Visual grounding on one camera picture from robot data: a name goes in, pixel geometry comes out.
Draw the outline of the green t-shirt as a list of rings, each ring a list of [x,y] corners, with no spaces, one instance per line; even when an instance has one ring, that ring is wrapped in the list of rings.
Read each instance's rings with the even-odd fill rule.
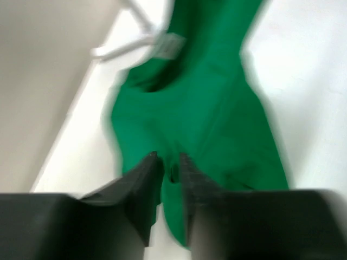
[[[179,154],[229,190],[288,189],[263,106],[246,81],[240,49],[261,1],[175,1],[173,59],[154,55],[120,87],[111,124],[127,173],[155,151],[162,204],[186,246]]]

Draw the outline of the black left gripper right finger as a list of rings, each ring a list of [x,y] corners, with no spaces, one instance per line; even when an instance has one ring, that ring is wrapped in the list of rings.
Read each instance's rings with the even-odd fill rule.
[[[346,259],[346,202],[331,190],[229,191],[180,155],[192,259]]]

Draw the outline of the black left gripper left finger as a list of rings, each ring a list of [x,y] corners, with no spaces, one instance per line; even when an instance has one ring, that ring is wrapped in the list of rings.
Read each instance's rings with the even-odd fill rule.
[[[80,199],[1,194],[1,259],[143,259],[162,177],[163,163],[151,152]]]

